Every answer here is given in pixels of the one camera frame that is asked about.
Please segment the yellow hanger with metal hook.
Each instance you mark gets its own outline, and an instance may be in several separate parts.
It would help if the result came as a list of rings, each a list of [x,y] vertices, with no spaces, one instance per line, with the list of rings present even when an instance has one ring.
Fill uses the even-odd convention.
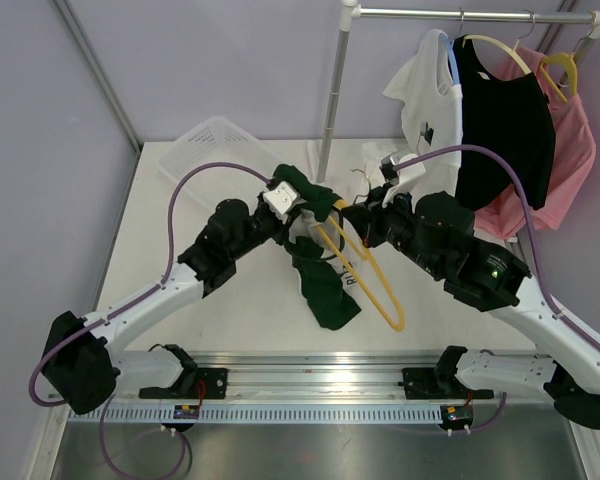
[[[403,331],[407,324],[405,310],[388,275],[343,214],[346,207],[366,199],[373,182],[362,167],[354,167],[329,174],[324,185],[340,199],[332,205],[326,220],[315,221],[310,227],[324,248],[322,258],[338,274],[344,293],[354,301],[361,316],[394,332]]]

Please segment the green and white t shirt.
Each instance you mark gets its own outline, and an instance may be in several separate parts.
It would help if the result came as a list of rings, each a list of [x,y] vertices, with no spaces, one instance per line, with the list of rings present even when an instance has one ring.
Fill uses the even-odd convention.
[[[317,222],[324,222],[335,212],[341,197],[332,189],[311,183],[295,166],[280,164],[271,179],[272,187],[288,183],[300,196],[300,204],[293,207],[280,244],[291,256],[292,266],[300,276],[300,292],[319,326],[337,331],[361,311],[356,301],[345,292],[341,275],[330,261],[336,257],[330,247],[322,247],[307,233],[291,233],[296,219],[308,214]]]

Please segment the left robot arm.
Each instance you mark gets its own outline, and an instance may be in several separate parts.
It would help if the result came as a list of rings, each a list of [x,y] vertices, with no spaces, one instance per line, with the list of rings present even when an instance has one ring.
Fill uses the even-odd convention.
[[[194,243],[164,277],[107,311],[77,317],[70,311],[51,327],[41,372],[74,413],[94,411],[115,394],[145,399],[200,395],[195,360],[175,344],[127,352],[141,334],[181,308],[209,296],[236,274],[236,263],[268,240],[282,243],[297,216],[295,201],[261,195],[254,210],[238,199],[222,201]]]

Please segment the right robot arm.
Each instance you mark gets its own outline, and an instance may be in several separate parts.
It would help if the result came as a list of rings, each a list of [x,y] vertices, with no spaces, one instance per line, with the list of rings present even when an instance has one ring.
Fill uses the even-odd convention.
[[[529,267],[506,248],[474,235],[474,214],[445,192],[417,203],[398,194],[349,206],[343,217],[364,246],[391,245],[441,282],[454,300],[487,313],[531,340],[529,356],[492,355],[449,346],[416,382],[426,398],[461,398],[470,391],[544,401],[566,419],[600,430],[600,351],[590,330],[558,316]]]

